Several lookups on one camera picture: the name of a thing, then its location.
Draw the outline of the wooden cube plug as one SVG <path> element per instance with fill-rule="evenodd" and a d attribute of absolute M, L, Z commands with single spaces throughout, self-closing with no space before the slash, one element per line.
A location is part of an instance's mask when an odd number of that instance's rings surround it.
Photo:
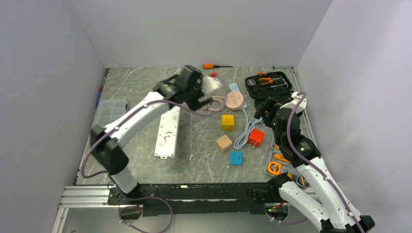
<path fill-rule="evenodd" d="M 232 140 L 226 135 L 222 135 L 216 140 L 216 147 L 220 152 L 225 152 L 233 145 Z"/>

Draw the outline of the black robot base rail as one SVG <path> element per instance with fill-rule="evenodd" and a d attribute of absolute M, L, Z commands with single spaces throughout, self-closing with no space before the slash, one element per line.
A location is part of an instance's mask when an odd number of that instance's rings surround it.
<path fill-rule="evenodd" d="M 212 213 L 264 214 L 285 206 L 268 183 L 142 184 L 138 196 L 112 187 L 107 200 L 112 206 L 138 206 L 143 216 Z"/>

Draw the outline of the yellow plug adapter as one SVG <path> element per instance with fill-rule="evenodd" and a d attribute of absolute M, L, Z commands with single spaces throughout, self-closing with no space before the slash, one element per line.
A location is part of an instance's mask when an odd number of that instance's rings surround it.
<path fill-rule="evenodd" d="M 221 129 L 222 131 L 232 131 L 235 128 L 235 119 L 233 115 L 222 115 Z"/>

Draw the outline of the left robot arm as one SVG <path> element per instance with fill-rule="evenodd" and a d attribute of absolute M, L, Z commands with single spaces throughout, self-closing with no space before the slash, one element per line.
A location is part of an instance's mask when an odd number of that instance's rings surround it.
<path fill-rule="evenodd" d="M 119 119 L 105 127 L 94 126 L 86 155 L 92 155 L 104 167 L 126 203 L 135 203 L 140 198 L 141 186 L 130 171 L 129 158 L 123 148 L 153 119 L 175 106 L 199 115 L 197 110 L 212 101 L 212 93 L 222 84 L 218 75 L 205 76 L 191 65 L 183 66 L 179 74 L 158 82 L 139 104 Z"/>

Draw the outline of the red cube adapter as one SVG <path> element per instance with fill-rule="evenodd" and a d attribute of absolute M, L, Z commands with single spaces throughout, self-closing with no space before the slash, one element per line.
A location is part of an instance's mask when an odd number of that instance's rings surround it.
<path fill-rule="evenodd" d="M 263 141 L 264 136 L 265 136 L 264 132 L 257 130 L 257 129 L 252 129 L 252 131 L 249 134 L 247 144 L 252 147 L 259 148 Z"/>

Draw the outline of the pink round plug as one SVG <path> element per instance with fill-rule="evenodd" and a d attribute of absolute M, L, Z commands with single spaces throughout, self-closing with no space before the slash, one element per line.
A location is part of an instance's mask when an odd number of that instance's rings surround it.
<path fill-rule="evenodd" d="M 225 97 L 225 105 L 229 110 L 237 111 L 245 104 L 244 97 L 239 91 L 231 91 Z"/>

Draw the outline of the white power strip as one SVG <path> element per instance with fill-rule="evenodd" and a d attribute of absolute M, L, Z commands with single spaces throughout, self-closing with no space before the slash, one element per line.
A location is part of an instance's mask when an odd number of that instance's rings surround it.
<path fill-rule="evenodd" d="M 176 155 L 180 108 L 175 106 L 160 117 L 154 155 L 158 159 L 173 159 Z"/>

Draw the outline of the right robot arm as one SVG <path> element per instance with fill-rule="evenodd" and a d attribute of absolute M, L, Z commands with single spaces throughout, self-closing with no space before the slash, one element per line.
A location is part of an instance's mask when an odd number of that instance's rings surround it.
<path fill-rule="evenodd" d="M 367 233 L 375 227 L 374 220 L 361 214 L 342 193 L 315 143 L 301 132 L 297 108 L 303 102 L 301 98 L 282 105 L 268 98 L 257 107 L 254 117 L 272 128 L 281 154 L 308 181 L 318 200 L 302 191 L 287 174 L 269 180 L 268 196 L 292 204 L 321 233 Z"/>

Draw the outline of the blue power strip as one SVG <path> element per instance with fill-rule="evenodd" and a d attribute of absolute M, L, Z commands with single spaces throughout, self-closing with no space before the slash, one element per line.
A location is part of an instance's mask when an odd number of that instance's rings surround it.
<path fill-rule="evenodd" d="M 239 89 L 239 87 L 236 83 L 230 83 L 229 84 L 229 89 L 231 91 L 237 91 L 237 92 L 241 93 L 241 91 L 240 91 L 240 89 Z M 240 109 L 245 109 L 246 107 L 247 107 L 247 103 L 246 103 L 245 98 L 244 98 L 243 99 L 243 106 Z"/>

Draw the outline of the small blue plug adapter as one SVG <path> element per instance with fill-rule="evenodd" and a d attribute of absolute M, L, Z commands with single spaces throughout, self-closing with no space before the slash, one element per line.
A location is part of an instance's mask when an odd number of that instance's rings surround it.
<path fill-rule="evenodd" d="M 233 166 L 241 166 L 246 161 L 246 157 L 242 151 L 232 151 L 230 153 L 229 162 Z"/>

